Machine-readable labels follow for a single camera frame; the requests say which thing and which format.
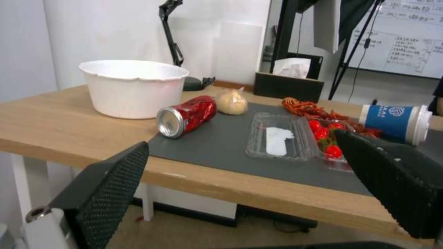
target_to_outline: clear plastic container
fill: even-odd
[[[289,130],[294,135],[294,138],[285,140],[286,155],[275,156],[266,152],[266,128],[270,127]],[[253,157],[308,160],[316,156],[318,151],[306,118],[271,113],[256,113],[254,115],[246,154]]]
[[[338,120],[325,120],[325,119],[316,119],[316,120],[318,120],[320,122],[320,124],[325,128],[327,128],[329,126],[329,124],[339,123],[339,124],[342,124],[346,130],[355,132],[354,128],[352,128],[346,122],[342,122],[342,121],[338,121]],[[323,159],[324,163],[328,166],[328,168],[333,169],[333,170],[339,170],[339,171],[353,172],[351,166],[347,163],[347,161],[343,155],[339,158],[330,158],[326,155],[326,153],[324,153],[320,150],[320,147],[317,145],[317,141],[315,141],[314,134],[311,131],[311,129],[309,129],[308,137],[311,140],[310,144],[312,144],[312,143],[315,144],[315,148],[313,148],[313,150],[315,151],[315,155],[318,158]]]

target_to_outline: whiteboard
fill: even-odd
[[[370,10],[353,30],[345,60],[348,59]],[[350,67],[358,66],[373,21],[374,18],[350,61]],[[443,0],[386,0],[375,19],[371,43],[360,68],[441,78]]]

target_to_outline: floor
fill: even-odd
[[[156,211],[150,222],[136,221],[141,207],[129,206],[108,249],[136,248],[239,248],[251,246],[302,245],[342,241],[384,241],[407,249],[419,244],[386,239],[375,234],[320,223],[309,233],[278,231],[271,220],[244,217],[236,228]],[[279,229],[293,229],[276,224]]]

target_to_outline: lamp base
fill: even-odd
[[[200,91],[203,89],[202,81],[194,77],[186,77],[183,91]]]

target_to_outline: cooked crawfish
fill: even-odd
[[[314,102],[311,101],[299,101],[292,97],[286,97],[281,102],[282,106],[292,114],[300,117],[306,117],[307,119],[325,119],[325,120],[338,120],[346,122],[356,132],[366,135],[366,136],[376,136],[379,137],[381,132],[375,129],[365,129],[363,125],[350,119],[348,116],[343,116],[331,110],[330,113],[326,112],[323,107],[318,107]]]

